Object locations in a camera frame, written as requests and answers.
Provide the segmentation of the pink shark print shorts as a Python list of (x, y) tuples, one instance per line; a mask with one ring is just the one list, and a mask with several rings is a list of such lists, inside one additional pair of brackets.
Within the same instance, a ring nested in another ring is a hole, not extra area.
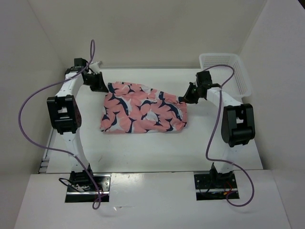
[(100, 129), (104, 133), (176, 132), (187, 126), (187, 105), (181, 97), (142, 84), (108, 84)]

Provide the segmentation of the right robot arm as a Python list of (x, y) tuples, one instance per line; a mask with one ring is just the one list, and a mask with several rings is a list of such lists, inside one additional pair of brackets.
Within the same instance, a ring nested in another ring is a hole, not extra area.
[[(222, 90), (222, 86), (212, 82), (209, 71), (196, 74), (196, 81), (190, 82), (182, 97), (188, 104), (197, 104), (203, 98), (217, 108), (217, 118), (208, 141), (205, 157), (212, 162), (209, 182), (213, 187), (221, 187), (233, 174), (234, 159), (237, 151), (255, 137), (254, 111), (251, 104), (243, 104)], [(224, 154), (210, 158), (209, 150), (217, 127), (220, 127), (222, 140), (226, 143)]]

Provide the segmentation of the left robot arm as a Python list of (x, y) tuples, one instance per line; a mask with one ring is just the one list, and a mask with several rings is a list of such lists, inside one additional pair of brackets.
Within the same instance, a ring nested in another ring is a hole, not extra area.
[(74, 66), (66, 70), (65, 79), (57, 94), (47, 99), (51, 125), (63, 137), (67, 150), (81, 161), (73, 162), (68, 185), (76, 191), (93, 191), (95, 178), (81, 144), (82, 120), (76, 95), (82, 85), (88, 86), (93, 92), (107, 93), (109, 90), (98, 65), (89, 65), (83, 58), (74, 59)]

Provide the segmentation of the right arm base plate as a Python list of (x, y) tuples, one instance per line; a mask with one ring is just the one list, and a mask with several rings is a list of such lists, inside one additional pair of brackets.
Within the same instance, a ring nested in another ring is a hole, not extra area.
[(237, 182), (234, 174), (229, 179), (212, 181), (211, 176), (205, 173), (194, 173), (196, 200), (226, 200), (239, 199)]

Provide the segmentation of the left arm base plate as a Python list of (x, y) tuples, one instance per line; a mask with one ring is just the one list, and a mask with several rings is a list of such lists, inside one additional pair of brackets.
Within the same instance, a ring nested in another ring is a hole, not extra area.
[[(111, 174), (94, 174), (94, 180), (101, 193), (101, 202), (109, 202)], [(71, 183), (71, 179), (59, 178), (59, 181), (67, 187), (65, 203), (93, 202), (98, 198), (98, 192), (94, 185), (80, 186)]]

